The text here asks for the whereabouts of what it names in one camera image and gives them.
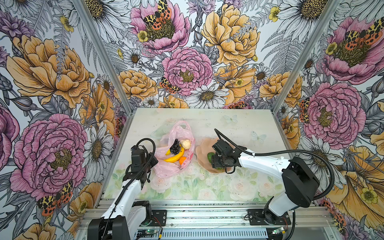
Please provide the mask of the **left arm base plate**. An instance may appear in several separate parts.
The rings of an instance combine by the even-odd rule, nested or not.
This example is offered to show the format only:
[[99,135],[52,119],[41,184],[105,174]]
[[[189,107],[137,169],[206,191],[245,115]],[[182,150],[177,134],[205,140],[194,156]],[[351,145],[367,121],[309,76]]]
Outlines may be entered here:
[[142,223],[143,227],[165,227],[167,222],[167,210],[152,210]]

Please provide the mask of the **fake orange fruit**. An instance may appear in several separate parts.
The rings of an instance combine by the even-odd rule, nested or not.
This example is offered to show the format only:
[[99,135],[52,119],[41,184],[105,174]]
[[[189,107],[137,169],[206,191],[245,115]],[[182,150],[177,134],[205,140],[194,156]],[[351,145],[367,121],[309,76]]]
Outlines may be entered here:
[[186,157],[181,157],[181,158],[179,159],[179,164],[182,166],[183,163],[184,163],[184,161],[185,161],[186,159],[187,159]]

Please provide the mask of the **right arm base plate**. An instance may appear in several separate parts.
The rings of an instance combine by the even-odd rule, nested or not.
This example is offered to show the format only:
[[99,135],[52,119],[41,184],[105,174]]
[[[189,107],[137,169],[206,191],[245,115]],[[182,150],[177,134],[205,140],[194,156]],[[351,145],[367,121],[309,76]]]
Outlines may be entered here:
[[269,210],[248,209],[245,219],[249,221],[251,226],[291,225],[291,220],[287,212],[279,217]]

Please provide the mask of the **pink petal-shaped bowl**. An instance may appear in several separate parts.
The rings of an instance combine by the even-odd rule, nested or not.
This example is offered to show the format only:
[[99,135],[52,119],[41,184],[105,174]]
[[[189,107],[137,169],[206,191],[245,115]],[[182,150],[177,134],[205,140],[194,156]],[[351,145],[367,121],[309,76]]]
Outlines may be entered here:
[[212,146],[218,141],[219,139],[210,139],[210,138],[204,138],[200,145],[196,147],[196,156],[197,161],[199,165],[207,170],[208,172],[212,174],[221,174],[225,173],[224,169],[214,169],[212,167],[212,163],[208,160],[208,154],[209,153],[215,153]]

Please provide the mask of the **fake green lime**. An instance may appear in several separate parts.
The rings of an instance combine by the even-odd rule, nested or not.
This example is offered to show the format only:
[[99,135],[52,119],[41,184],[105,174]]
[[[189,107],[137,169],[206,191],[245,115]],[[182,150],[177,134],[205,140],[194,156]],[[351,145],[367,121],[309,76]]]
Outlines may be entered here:
[[210,152],[207,154],[207,159],[208,159],[210,164],[212,163],[214,156],[215,156],[215,153],[213,153],[213,152]]

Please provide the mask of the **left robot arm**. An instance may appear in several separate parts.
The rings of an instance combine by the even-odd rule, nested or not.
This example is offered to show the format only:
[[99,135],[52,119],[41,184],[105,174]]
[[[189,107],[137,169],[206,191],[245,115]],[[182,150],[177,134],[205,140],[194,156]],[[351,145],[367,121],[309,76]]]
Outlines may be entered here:
[[157,160],[144,146],[134,146],[131,157],[119,195],[101,217],[91,220],[87,240],[133,240],[140,225],[150,219],[150,203],[136,198]]

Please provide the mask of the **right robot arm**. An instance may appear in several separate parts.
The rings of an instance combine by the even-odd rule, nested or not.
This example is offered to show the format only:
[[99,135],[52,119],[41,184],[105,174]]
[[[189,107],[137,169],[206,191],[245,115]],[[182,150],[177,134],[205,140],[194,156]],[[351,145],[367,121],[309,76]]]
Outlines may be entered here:
[[264,209],[250,214],[254,220],[267,225],[275,225],[290,210],[308,208],[315,199],[320,181],[306,163],[294,157],[273,158],[273,153],[258,154],[245,147],[232,147],[224,140],[218,140],[213,146],[213,168],[248,168],[260,171],[281,180],[284,191],[273,196]]

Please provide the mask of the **fake yellow banana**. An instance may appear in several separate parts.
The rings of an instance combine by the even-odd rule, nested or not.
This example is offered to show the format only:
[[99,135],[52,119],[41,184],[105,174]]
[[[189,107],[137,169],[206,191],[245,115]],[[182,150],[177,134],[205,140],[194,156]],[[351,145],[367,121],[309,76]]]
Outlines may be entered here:
[[167,158],[164,161],[167,162],[167,163],[175,163],[180,158],[182,158],[184,156],[184,152],[185,152],[185,149],[183,147],[181,147],[181,150],[180,150],[180,152],[177,155],[175,155],[173,157],[170,157],[170,158]]

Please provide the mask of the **pink plastic bag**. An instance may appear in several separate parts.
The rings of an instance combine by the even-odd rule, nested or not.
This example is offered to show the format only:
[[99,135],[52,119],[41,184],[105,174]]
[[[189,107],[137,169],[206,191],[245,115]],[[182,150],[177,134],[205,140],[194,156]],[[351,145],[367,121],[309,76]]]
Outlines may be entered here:
[[194,156],[196,141],[190,125],[186,121],[177,122],[171,131],[164,135],[157,147],[155,173],[159,178],[170,178],[187,169]]

